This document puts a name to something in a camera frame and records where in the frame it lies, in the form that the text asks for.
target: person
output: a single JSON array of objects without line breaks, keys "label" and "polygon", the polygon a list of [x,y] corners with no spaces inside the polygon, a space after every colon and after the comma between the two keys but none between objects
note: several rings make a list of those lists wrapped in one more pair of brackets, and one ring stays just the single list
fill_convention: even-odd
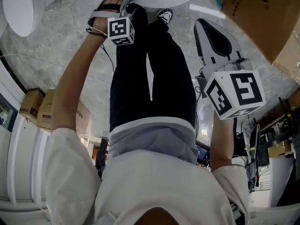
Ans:
[{"label": "person", "polygon": [[[106,0],[120,5],[122,0]],[[232,165],[233,120],[214,116],[210,164],[196,166],[195,106],[191,76],[168,33],[173,11],[148,23],[136,9],[135,41],[117,47],[110,95],[109,160],[101,182],[76,134],[75,115],[91,61],[104,43],[107,20],[97,18],[57,86],[46,203],[53,224],[224,225],[248,222],[243,166]],[[154,74],[152,99],[146,70]]]}]

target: marble floor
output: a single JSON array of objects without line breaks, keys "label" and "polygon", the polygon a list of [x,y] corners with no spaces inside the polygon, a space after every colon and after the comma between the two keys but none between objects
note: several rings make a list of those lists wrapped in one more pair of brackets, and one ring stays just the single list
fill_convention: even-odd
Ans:
[{"label": "marble floor", "polygon": [[[29,88],[40,87],[47,91],[55,89],[58,81],[76,50],[86,37],[86,22],[92,10],[101,0],[56,0],[50,4],[36,30],[27,37],[16,35],[9,27],[0,39],[3,54],[25,54],[39,60],[22,55],[7,56],[6,59],[16,76]],[[170,23],[170,34],[182,48],[187,64],[194,78],[199,74],[202,64],[198,58],[193,26],[196,19],[203,17],[216,22],[227,29],[239,42],[243,55],[249,58],[254,69],[257,69],[267,99],[266,106],[250,115],[250,119],[261,118],[278,103],[278,97],[287,98],[298,84],[290,77],[278,72],[259,52],[250,39],[231,21],[221,16],[209,16],[189,9],[190,4],[219,10],[215,0],[191,0],[174,7],[174,18]],[[106,49],[115,61],[115,45],[105,42]],[[149,64],[148,80],[152,90],[153,74]],[[109,132],[109,92],[113,70],[108,57],[99,50],[90,67],[81,101],[92,115],[92,135],[108,136]],[[199,139],[210,143],[213,109],[207,98],[200,99],[201,129]],[[247,117],[240,119],[248,123]]]}]

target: cable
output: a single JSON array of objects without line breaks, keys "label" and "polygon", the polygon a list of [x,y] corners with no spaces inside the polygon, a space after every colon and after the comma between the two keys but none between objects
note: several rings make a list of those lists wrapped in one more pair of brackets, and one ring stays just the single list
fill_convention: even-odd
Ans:
[{"label": "cable", "polygon": [[205,66],[205,62],[204,62],[204,59],[203,59],[203,56],[200,56],[200,63]]},{"label": "cable", "polygon": [[276,73],[274,73],[271,77],[269,77],[269,80],[267,81],[266,85],[263,86],[263,88],[265,88],[268,84],[269,81],[271,80],[272,77],[274,77],[277,73],[279,73],[280,71],[277,71]]},{"label": "cable", "polygon": [[250,128],[250,136],[251,136],[251,126],[250,126],[250,120],[249,120],[249,115],[247,115],[247,117],[248,117],[248,122],[249,122],[249,128]]},{"label": "cable", "polygon": [[[28,57],[28,58],[32,58],[32,59],[35,59],[35,60],[38,60],[38,61],[41,61],[41,62],[49,63],[49,64],[51,64],[51,65],[54,65],[54,66],[57,66],[57,67],[66,69],[65,67],[63,67],[63,66],[61,66],[61,65],[57,65],[57,64],[54,64],[54,63],[51,63],[51,62],[48,62],[48,61],[44,61],[44,60],[42,60],[42,59],[38,59],[38,58],[35,58],[35,57],[31,57],[31,56],[28,56],[28,55],[25,55],[25,54],[22,54],[22,53],[9,53],[9,54],[5,54],[5,55],[0,56],[0,58],[6,57],[6,56],[15,56],[15,55],[18,55],[18,56],[25,56],[25,57]],[[103,81],[103,80],[101,80],[101,79],[98,79],[98,78],[95,78],[95,77],[93,77],[93,76],[87,75],[87,77],[90,77],[90,78],[92,78],[92,79],[95,79],[95,80],[98,80],[98,81],[100,81],[100,82],[103,82],[103,83],[106,83],[106,84],[111,85],[111,83],[105,82],[105,81]]]},{"label": "cable", "polygon": [[103,51],[106,53],[106,55],[108,56],[109,60],[111,61],[112,63],[112,72],[114,73],[114,71],[116,70],[116,66],[113,62],[113,60],[111,59],[111,57],[108,55],[108,52],[106,51],[105,47],[104,47],[104,44],[101,45],[101,48],[103,49]]},{"label": "cable", "polygon": [[103,34],[103,35],[105,35],[106,36],[106,38],[108,37],[108,35],[105,33],[105,32],[103,32],[103,31],[100,31],[99,29],[97,29],[97,28],[93,28],[93,27],[91,27],[91,26],[88,26],[89,28],[88,28],[88,30],[90,30],[90,31],[92,31],[92,30],[96,30],[97,32],[100,32],[101,34]]},{"label": "cable", "polygon": [[199,102],[199,99],[201,97],[201,90],[197,91],[197,88],[200,89],[199,86],[195,87],[195,91],[199,93],[199,96],[197,98],[197,101],[196,101],[196,119],[195,119],[195,138],[197,138],[198,136],[198,133],[199,133],[199,118],[198,118],[198,102]]},{"label": "cable", "polygon": [[244,159],[243,157],[245,157],[245,156],[240,156],[240,155],[233,155],[233,156],[232,156],[232,158],[241,158],[241,159],[243,159],[243,161],[244,161],[244,163],[245,163],[245,166],[246,166],[247,161],[245,161],[245,159]]},{"label": "cable", "polygon": [[92,29],[90,28],[87,28],[86,31],[91,34],[91,35],[95,35],[95,36],[100,36],[100,37],[103,37],[103,38],[107,38],[107,36],[105,36],[104,34],[102,33],[99,33],[99,32],[92,32]]}]

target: hand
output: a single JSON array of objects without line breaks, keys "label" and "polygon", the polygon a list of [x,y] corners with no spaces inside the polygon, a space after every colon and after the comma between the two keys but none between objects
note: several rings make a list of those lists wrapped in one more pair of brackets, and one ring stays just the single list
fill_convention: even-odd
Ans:
[{"label": "hand", "polygon": [[[103,4],[118,4],[121,5],[123,0],[106,0]],[[106,12],[113,12],[113,13],[119,13],[120,11],[118,10],[111,10],[111,9],[106,9],[106,10],[101,10],[101,11],[106,11]],[[104,32],[107,34],[107,18],[106,17],[97,17],[94,21],[94,28]]]}]

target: sleeve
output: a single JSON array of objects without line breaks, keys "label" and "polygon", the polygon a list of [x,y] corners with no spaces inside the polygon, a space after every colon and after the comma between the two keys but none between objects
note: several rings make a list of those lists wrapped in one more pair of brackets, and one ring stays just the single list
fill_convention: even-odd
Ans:
[{"label": "sleeve", "polygon": [[46,204],[54,225],[82,225],[101,181],[76,132],[59,128],[50,136],[46,168]]},{"label": "sleeve", "polygon": [[226,193],[236,224],[247,224],[249,222],[249,192],[246,169],[239,165],[223,166],[212,174]]}]

